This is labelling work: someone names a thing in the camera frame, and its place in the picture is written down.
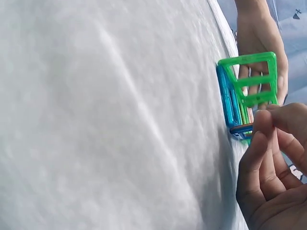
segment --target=skin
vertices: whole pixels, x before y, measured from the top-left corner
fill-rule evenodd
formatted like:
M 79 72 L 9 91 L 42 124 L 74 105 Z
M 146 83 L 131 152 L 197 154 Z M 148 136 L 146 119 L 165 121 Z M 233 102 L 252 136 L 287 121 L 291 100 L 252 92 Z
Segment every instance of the skin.
M 288 59 L 284 51 L 283 41 L 274 19 L 270 15 L 266 0 L 236 0 L 237 42 L 239 55 L 273 51 L 277 56 L 278 103 L 282 105 L 288 92 Z M 266 63 L 241 65 L 239 78 L 268 74 Z M 249 94 L 256 94 L 260 86 L 248 89 Z M 270 90 L 270 86 L 261 86 L 262 91 Z M 259 105 L 265 109 L 267 103 Z
M 250 147 L 239 164 L 236 198 L 250 230 L 301 230 L 307 226 L 307 185 L 282 153 L 307 175 L 307 106 L 270 105 L 255 117 Z

